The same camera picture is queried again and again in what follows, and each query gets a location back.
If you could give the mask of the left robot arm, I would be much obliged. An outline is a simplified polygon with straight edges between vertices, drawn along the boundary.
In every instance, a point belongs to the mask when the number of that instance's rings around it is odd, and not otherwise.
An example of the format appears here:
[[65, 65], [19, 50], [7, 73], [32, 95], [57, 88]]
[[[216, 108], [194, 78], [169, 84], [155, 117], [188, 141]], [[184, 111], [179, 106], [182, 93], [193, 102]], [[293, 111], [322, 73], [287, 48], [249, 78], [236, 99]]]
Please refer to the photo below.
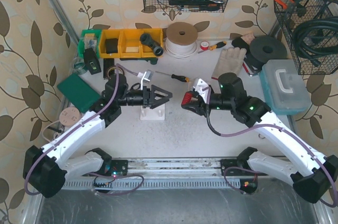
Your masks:
[[167, 103], [173, 94], [158, 86], [130, 89], [126, 77], [116, 73], [105, 84], [105, 89], [84, 116], [61, 136], [38, 148], [31, 146], [25, 153], [23, 179], [28, 195], [56, 195], [67, 180], [92, 175], [112, 180], [119, 179], [112, 157], [100, 148], [72, 158], [80, 146], [95, 134], [106, 129], [121, 114], [122, 106], [141, 106], [155, 109]]

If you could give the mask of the large red spring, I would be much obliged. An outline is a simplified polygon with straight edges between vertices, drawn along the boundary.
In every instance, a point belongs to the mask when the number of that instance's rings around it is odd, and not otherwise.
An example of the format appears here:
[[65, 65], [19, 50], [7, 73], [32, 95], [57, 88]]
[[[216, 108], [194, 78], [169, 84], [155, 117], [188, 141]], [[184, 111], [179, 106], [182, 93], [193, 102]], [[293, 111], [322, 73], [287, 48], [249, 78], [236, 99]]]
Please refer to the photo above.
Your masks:
[[183, 107], [183, 106], [189, 104], [190, 101], [191, 101], [191, 99], [185, 99], [185, 95], [184, 95], [182, 102], [181, 102], [181, 106]]

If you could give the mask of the beige work glove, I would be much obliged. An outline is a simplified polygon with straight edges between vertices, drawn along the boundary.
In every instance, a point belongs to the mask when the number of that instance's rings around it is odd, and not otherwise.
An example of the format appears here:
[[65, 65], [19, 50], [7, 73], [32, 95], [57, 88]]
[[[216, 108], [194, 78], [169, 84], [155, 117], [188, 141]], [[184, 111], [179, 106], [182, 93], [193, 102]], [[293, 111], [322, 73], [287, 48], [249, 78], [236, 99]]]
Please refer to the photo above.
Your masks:
[[222, 74], [228, 72], [234, 73], [238, 76], [246, 53], [247, 50], [245, 48], [236, 47], [223, 49], [211, 78], [218, 80]]

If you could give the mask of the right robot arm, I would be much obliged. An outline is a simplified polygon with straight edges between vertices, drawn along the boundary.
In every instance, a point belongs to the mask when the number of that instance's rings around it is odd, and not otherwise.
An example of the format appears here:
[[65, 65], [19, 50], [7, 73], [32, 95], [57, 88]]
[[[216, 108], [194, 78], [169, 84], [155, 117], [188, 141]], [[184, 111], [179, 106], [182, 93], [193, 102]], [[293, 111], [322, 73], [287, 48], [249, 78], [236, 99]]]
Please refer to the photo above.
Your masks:
[[[261, 99], [247, 95], [242, 80], [235, 73], [224, 73], [218, 78], [220, 93], [202, 79], [196, 79], [191, 91], [185, 93], [181, 107], [206, 118], [209, 129], [221, 137], [235, 137], [255, 130], [277, 147], [287, 161], [268, 156], [253, 147], [238, 155], [238, 170], [266, 174], [291, 185], [294, 191], [309, 203], [324, 203], [322, 196], [333, 191], [337, 206], [337, 157], [325, 156], [304, 142], [290, 130]], [[228, 110], [233, 118], [247, 129], [232, 134], [222, 134], [210, 121], [212, 110]]]

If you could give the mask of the white peg base plate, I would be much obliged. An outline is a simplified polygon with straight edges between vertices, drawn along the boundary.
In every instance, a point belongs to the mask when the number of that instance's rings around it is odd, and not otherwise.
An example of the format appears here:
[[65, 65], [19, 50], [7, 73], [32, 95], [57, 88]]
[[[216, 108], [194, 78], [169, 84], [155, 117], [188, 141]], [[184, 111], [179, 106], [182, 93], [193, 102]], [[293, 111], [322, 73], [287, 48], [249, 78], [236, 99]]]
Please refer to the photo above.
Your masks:
[[140, 120], [156, 121], [165, 120], [165, 104], [160, 105], [154, 109], [141, 108]]

